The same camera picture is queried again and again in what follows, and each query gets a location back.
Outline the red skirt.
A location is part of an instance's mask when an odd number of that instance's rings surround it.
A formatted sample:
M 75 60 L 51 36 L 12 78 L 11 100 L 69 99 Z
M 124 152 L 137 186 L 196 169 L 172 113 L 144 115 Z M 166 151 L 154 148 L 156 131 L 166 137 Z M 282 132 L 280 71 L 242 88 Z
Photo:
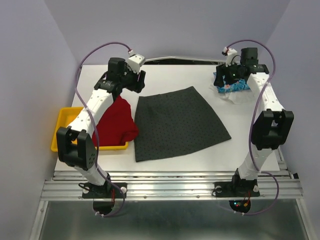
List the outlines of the red skirt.
M 105 111 L 96 128 L 99 139 L 94 133 L 92 141 L 100 147 L 124 146 L 139 134 L 132 118 L 131 105 L 121 96 Z

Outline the dark grey dotted skirt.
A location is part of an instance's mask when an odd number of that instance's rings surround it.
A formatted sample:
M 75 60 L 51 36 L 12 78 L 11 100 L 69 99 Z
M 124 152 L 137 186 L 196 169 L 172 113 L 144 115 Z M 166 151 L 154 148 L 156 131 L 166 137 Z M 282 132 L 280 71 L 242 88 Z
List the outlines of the dark grey dotted skirt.
M 192 154 L 232 138 L 193 86 L 139 97 L 134 122 L 137 163 Z

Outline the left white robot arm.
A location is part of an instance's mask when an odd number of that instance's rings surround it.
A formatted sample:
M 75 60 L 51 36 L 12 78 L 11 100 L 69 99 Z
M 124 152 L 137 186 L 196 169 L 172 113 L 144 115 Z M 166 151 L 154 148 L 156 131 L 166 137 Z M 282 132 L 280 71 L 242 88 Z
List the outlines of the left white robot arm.
M 98 164 L 99 144 L 93 143 L 92 136 L 98 135 L 97 124 L 123 89 L 136 93 L 142 91 L 146 73 L 141 67 L 145 61 L 140 54 L 128 59 L 110 58 L 107 71 L 94 85 L 83 109 L 68 126 L 56 131 L 58 159 L 87 179 L 87 184 L 82 186 L 87 193 L 100 197 L 111 193 L 111 178 Z

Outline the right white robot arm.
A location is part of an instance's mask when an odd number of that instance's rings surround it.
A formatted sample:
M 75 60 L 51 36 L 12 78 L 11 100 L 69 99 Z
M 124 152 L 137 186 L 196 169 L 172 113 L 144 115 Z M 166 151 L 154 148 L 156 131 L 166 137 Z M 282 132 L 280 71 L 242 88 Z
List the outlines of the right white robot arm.
M 241 50 L 240 61 L 234 62 L 237 51 L 225 47 L 226 62 L 216 68 L 214 86 L 225 87 L 244 80 L 257 99 L 249 129 L 249 151 L 229 182 L 215 182 L 214 195 L 218 198 L 258 197 L 258 175 L 267 158 L 283 145 L 289 135 L 294 113 L 279 102 L 270 83 L 270 72 L 258 60 L 258 49 Z

